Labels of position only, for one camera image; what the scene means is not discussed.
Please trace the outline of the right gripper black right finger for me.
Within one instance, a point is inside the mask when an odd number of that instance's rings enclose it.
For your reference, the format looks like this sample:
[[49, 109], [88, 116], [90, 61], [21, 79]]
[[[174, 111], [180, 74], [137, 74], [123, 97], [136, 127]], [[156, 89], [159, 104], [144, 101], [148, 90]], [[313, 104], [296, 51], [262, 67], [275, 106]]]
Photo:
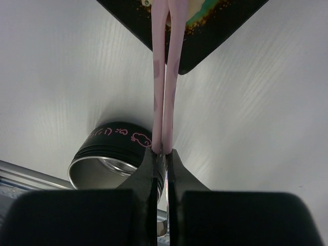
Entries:
[[323, 245], [305, 203], [285, 192], [211, 191], [167, 155], [171, 245]]

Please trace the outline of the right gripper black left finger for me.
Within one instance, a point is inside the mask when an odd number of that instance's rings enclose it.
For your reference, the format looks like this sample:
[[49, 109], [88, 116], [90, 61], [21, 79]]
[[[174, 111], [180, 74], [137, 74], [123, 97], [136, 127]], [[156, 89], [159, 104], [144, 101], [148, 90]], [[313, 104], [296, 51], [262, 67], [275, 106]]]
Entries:
[[116, 189], [21, 195], [7, 215], [8, 245], [156, 245], [156, 156]]

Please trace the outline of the round steel lunch box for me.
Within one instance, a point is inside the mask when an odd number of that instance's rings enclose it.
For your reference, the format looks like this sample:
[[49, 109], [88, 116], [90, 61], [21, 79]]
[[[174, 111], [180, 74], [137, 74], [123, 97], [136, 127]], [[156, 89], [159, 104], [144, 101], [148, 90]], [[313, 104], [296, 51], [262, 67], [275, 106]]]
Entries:
[[155, 167], [151, 131], [129, 122], [109, 122], [95, 128], [68, 167], [76, 190], [135, 189], [160, 201], [165, 171]]

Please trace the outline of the pink metal tongs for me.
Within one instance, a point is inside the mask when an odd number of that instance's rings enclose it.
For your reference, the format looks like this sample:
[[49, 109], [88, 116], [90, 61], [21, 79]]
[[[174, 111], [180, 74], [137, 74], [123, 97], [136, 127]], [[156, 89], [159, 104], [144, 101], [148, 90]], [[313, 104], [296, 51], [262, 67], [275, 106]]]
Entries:
[[182, 18], [166, 25], [168, 1], [151, 4], [154, 113], [152, 151], [165, 168], [173, 151], [173, 120], [177, 77], [186, 23]]

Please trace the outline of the round cream steamed bun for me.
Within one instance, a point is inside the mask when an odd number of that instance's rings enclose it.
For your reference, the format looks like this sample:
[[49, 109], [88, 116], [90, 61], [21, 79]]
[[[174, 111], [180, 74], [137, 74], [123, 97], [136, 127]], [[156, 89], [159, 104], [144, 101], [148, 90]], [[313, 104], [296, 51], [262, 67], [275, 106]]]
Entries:
[[205, 0], [168, 1], [169, 13], [166, 21], [171, 26], [172, 21], [182, 18], [185, 23], [200, 12]]

